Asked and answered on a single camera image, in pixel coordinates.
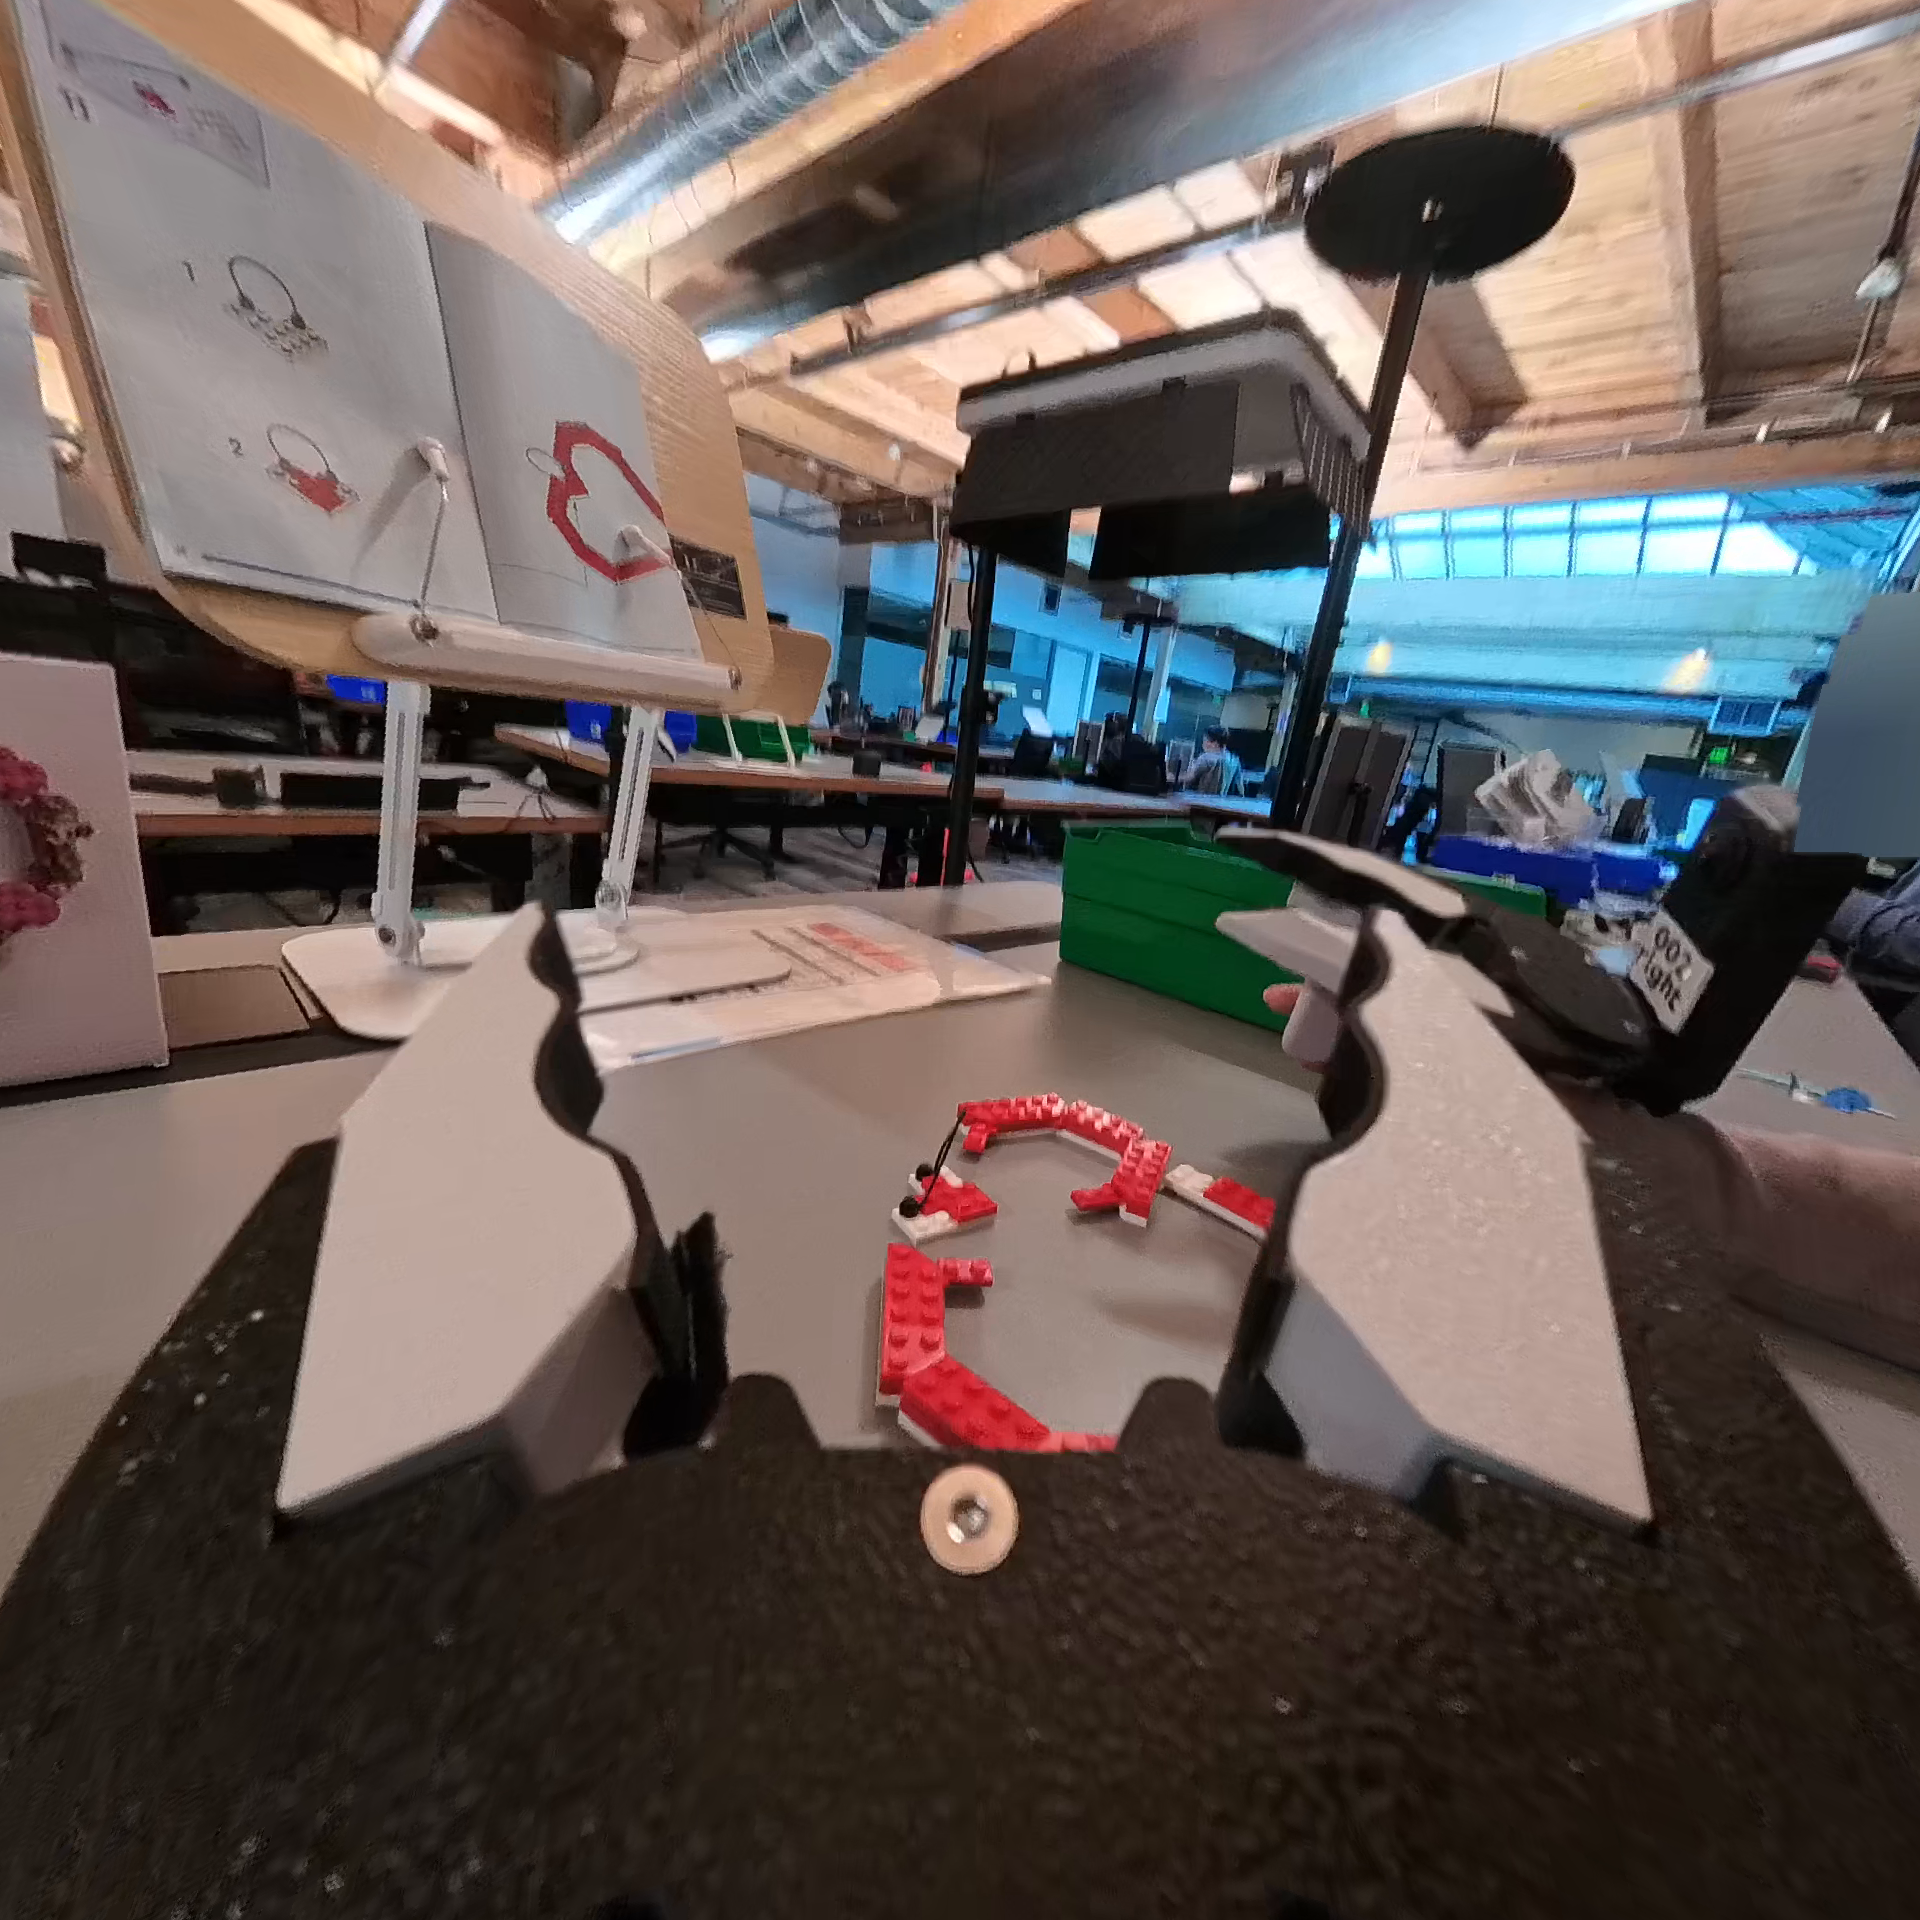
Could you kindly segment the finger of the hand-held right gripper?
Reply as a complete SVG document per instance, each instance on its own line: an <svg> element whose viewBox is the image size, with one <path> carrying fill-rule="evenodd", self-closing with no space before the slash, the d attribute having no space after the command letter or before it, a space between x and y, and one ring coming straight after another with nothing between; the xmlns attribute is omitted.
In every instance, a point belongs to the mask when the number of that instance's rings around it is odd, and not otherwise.
<svg viewBox="0 0 1920 1920"><path fill-rule="evenodd" d="M1395 910L1408 923L1469 919L1469 897L1453 884L1343 843L1257 824L1225 824L1214 843L1347 908Z"/></svg>
<svg viewBox="0 0 1920 1920"><path fill-rule="evenodd" d="M1357 949L1359 910L1305 905L1216 915L1214 933L1293 972L1301 992L1288 1014L1283 1052L1305 1067L1323 1067L1334 1050L1338 987Z"/></svg>

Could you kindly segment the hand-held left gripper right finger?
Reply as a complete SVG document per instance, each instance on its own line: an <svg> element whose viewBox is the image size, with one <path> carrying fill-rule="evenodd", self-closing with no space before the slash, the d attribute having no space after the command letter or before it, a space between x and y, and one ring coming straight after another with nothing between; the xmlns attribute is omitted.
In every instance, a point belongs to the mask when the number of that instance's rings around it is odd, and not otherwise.
<svg viewBox="0 0 1920 1920"><path fill-rule="evenodd" d="M1359 913L1329 1143L1244 1283L1216 1427L1406 1503L1461 1467L1645 1530L1585 1143L1496 1012L1475 967Z"/></svg>

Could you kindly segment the red lego angled section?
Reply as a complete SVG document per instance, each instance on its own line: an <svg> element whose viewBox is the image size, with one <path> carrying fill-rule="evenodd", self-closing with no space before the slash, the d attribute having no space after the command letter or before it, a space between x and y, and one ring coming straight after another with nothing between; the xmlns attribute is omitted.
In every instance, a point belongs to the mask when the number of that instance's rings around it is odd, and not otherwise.
<svg viewBox="0 0 1920 1920"><path fill-rule="evenodd" d="M988 1260L930 1258L888 1244L880 1281L876 1406L938 1450L1113 1452L1116 1436L1046 1427L946 1355L946 1295L992 1286Z"/></svg>

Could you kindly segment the red white lego strip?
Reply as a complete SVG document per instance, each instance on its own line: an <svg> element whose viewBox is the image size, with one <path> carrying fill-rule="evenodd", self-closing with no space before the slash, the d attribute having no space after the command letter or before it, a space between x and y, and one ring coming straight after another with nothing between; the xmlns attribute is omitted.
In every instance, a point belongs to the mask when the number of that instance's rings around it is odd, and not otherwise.
<svg viewBox="0 0 1920 1920"><path fill-rule="evenodd" d="M1167 1167L1163 1190L1197 1213L1208 1213L1256 1242L1271 1233L1277 1213L1277 1203L1271 1195L1263 1195L1231 1176L1212 1175L1191 1164Z"/></svg>

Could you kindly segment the red lego arc section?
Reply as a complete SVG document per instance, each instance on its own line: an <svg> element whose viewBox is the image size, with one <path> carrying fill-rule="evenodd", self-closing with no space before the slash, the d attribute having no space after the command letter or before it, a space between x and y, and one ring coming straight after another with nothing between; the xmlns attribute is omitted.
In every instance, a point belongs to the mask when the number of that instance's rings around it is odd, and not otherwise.
<svg viewBox="0 0 1920 1920"><path fill-rule="evenodd" d="M958 1143L967 1154L984 1154L1001 1139L1050 1135L1100 1154L1105 1175L1092 1188L1073 1188L1068 1208L1077 1218L1113 1214L1143 1229L1170 1173L1170 1143L1137 1122L1087 1099L1058 1092L993 1095L956 1106Z"/></svg>

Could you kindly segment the lego instruction booklet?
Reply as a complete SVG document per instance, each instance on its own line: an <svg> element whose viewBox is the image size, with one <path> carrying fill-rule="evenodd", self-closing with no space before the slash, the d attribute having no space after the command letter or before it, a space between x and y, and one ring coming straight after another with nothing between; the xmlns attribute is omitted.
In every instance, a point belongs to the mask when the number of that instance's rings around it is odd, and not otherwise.
<svg viewBox="0 0 1920 1920"><path fill-rule="evenodd" d="M98 5L13 5L156 564L385 619L375 659L712 667L641 385L532 273Z"/></svg>

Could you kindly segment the green plastic bin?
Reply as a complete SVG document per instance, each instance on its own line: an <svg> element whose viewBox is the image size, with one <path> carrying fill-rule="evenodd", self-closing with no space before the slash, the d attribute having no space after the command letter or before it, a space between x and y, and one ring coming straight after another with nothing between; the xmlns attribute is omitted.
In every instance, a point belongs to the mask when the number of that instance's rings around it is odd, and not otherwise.
<svg viewBox="0 0 1920 1920"><path fill-rule="evenodd" d="M1282 908L1290 877L1179 822L1064 829L1060 956L1231 1020L1282 1032L1263 992L1290 984L1274 963L1216 929L1229 910Z"/></svg>

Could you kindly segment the brown flat pad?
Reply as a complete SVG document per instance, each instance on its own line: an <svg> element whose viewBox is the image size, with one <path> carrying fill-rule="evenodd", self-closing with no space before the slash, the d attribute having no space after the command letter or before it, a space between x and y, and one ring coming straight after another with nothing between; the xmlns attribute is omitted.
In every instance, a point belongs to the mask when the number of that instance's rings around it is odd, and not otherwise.
<svg viewBox="0 0 1920 1920"><path fill-rule="evenodd" d="M176 1054L295 1040L312 1023L278 965L161 972L156 984L164 1040Z"/></svg>

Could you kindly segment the black stand pole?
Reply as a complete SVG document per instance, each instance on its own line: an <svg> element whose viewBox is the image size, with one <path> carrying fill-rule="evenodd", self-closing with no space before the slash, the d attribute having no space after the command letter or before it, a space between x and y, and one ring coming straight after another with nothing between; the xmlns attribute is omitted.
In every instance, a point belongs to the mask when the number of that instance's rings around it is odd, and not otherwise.
<svg viewBox="0 0 1920 1920"><path fill-rule="evenodd" d="M946 784L946 829L940 884L958 890L971 870L973 804L976 789L980 749L988 707L990 633L996 591L996 558L990 548L971 548L971 640L967 678L958 701L956 756Z"/></svg>

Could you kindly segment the wooden background desk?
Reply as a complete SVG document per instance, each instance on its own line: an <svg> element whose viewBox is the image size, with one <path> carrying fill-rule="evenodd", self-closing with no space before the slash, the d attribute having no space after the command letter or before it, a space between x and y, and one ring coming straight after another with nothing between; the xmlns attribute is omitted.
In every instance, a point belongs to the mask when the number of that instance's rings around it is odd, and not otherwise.
<svg viewBox="0 0 1920 1920"><path fill-rule="evenodd" d="M150 927L187 929L193 900L293 896L370 900L380 761L257 753L131 749L138 867ZM519 906L538 839L564 847L564 905L597 884L601 812L481 765L427 765L420 779L417 897L481 884L493 913Z"/></svg>
<svg viewBox="0 0 1920 1920"><path fill-rule="evenodd" d="M702 753L669 758L658 749L638 804L648 882L659 879L666 827L707 835L762 829L785 839L798 829L867 827L880 844L878 888L940 884L946 870L948 776L907 765L861 774L849 756L815 755L795 765L732 761ZM1203 804L1187 792L1135 795L1090 782L1013 778L992 771L973 789L969 864L990 851L992 822L1190 824Z"/></svg>

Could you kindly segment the clear plastic bag with sheets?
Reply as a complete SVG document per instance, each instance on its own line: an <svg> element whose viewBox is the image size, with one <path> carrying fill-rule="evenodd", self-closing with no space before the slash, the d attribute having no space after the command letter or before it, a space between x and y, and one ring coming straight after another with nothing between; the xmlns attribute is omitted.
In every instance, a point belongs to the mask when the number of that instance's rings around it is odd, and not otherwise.
<svg viewBox="0 0 1920 1920"><path fill-rule="evenodd" d="M603 1072L819 1026L1030 992L1042 974L856 906L647 915L638 958L582 982L581 1026Z"/></svg>

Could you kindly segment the white box flower picture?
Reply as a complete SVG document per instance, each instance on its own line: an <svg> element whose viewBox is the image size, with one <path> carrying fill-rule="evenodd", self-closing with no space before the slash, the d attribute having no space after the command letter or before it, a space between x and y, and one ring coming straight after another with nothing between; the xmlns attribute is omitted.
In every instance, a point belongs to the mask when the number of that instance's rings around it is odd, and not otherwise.
<svg viewBox="0 0 1920 1920"><path fill-rule="evenodd" d="M1 1084L168 1061L118 684L1 658Z"/></svg>

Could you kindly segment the black disc stand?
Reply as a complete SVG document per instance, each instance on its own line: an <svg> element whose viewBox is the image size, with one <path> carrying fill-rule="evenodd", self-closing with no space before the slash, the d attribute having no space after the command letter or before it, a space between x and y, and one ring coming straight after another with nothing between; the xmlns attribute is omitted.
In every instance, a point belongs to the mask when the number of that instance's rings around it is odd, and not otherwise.
<svg viewBox="0 0 1920 1920"><path fill-rule="evenodd" d="M1330 510L1334 540L1269 808L1274 827L1305 819L1320 717L1426 293L1532 248L1563 217L1573 186L1573 160L1548 134L1454 124L1395 134L1342 160L1306 208L1308 252L1343 278L1390 284L1390 304L1357 450L1303 387L1291 394L1305 480Z"/></svg>

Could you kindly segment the wooden book stand white base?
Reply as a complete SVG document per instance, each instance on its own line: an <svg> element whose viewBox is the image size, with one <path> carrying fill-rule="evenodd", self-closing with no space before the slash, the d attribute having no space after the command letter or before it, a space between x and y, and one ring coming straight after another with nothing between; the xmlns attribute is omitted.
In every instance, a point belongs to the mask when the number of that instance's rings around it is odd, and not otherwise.
<svg viewBox="0 0 1920 1920"><path fill-rule="evenodd" d="M464 670L466 655L375 659L385 619L290 593L201 582L163 569L132 493L132 470L84 321L53 210L51 177L22 66L13 5L5 5L5 152L22 199L31 269L51 313L60 360L84 420L84 478L110 550L181 614L233 647L286 667L365 670L387 688L384 792L376 833L372 923L292 938L284 963L342 1031L406 1040L443 992L493 942L505 915L423 923L414 905L420 839L420 743L428 688L579 697L627 707L637 730L615 784L615 819L596 905L560 917L573 970L585 979L638 958L647 915L635 908L641 799L669 710L732 715L773 714L780 644L766 624L749 504L732 413L716 369L685 323L564 242L547 221L470 172L431 140L404 129L347 82L317 68L297 78L300 50L246 5L98 5L131 27L208 70L216 82L336 143L367 172L410 198L432 222L485 242L532 273L594 323L637 372L659 474L659 500L707 672L670 679L612 659L591 678L500 678Z"/></svg>

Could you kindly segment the silver ventilation duct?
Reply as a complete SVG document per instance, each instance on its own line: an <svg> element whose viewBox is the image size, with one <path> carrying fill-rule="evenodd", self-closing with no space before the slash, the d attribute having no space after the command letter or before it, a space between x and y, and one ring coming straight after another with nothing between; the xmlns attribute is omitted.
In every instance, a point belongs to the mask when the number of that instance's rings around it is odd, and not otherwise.
<svg viewBox="0 0 1920 1920"><path fill-rule="evenodd" d="M712 34L702 60L684 60L599 130L540 217L608 265L666 261L1060 13L1050 2L780 5Z"/></svg>

